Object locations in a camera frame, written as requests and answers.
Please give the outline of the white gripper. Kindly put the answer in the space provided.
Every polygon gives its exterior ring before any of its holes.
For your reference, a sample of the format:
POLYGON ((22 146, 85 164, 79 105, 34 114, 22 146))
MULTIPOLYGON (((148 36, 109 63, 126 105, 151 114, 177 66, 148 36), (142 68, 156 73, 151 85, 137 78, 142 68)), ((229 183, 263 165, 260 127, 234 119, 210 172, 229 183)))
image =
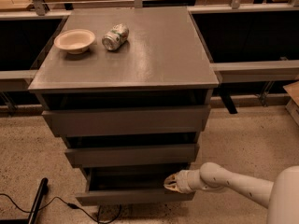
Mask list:
POLYGON ((182 170, 164 180, 164 188, 178 193, 192 193, 203 187, 199 170, 182 170))

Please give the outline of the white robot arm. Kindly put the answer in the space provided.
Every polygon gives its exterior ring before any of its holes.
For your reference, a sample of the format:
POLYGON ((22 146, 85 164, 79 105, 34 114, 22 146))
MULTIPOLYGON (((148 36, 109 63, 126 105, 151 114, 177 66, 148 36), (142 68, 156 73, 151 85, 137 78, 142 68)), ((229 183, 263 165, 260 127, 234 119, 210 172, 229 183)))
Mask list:
POLYGON ((267 224, 299 224, 299 167, 283 170, 274 182, 230 172, 213 162, 181 170, 164 181, 178 193, 231 189, 267 209, 267 224))

